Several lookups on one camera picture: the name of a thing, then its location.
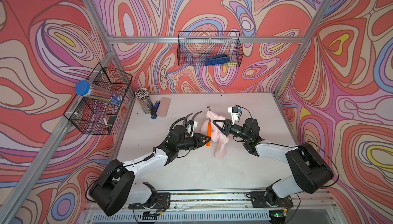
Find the orange handled sickle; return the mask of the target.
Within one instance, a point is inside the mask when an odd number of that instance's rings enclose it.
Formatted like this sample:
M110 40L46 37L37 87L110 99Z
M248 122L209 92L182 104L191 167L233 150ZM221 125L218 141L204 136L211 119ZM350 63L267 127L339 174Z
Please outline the orange handled sickle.
M207 136L211 137L211 120L208 120ZM211 141L206 144L207 147L211 146Z

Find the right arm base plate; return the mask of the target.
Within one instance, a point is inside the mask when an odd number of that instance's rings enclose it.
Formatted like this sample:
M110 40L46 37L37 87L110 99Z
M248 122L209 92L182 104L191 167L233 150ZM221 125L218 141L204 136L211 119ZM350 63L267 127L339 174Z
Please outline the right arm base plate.
M272 191L251 191L246 194L246 197L251 200L254 208L291 209L294 206L289 196L279 198Z

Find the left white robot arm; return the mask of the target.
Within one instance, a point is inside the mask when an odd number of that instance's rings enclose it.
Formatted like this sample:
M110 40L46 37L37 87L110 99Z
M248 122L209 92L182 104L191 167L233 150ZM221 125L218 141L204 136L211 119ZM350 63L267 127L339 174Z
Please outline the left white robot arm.
M178 158L179 152L201 148L211 137L201 133L190 136L186 127L171 127L163 142L154 147L150 154L120 162L115 159L108 163L101 175L88 187L88 194L106 216L112 216L125 205L149 204L156 190L148 182L135 185L134 181L145 174L164 167Z

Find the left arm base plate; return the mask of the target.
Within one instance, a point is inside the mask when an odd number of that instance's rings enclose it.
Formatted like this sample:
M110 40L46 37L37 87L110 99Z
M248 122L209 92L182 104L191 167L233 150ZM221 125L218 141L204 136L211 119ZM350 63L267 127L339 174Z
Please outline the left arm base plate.
M131 204L130 210L160 210L164 211L171 205L171 194L169 192L158 192L153 194L146 203Z

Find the pink rag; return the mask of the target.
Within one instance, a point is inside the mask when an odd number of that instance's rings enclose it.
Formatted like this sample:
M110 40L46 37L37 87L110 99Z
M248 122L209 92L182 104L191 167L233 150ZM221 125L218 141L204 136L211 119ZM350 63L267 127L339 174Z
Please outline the pink rag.
M214 120L226 120L224 116L218 115L212 111L206 112L206 121L202 124L201 133L207 135L208 123L211 123L211 141L217 143L217 148L215 151L215 158L222 159L227 152L226 145L229 143L228 136L224 135L214 124Z

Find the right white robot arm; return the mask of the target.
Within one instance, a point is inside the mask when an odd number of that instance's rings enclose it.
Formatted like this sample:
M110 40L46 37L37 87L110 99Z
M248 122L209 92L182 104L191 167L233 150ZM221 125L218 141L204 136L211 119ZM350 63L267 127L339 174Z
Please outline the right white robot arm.
M272 203L292 194L312 194L334 177L330 166L312 145L284 146L269 142L260 136L256 119L248 118L242 126L232 120L214 120L212 123L223 135L239 138L249 154L269 157L289 166L291 175L266 189L265 199Z

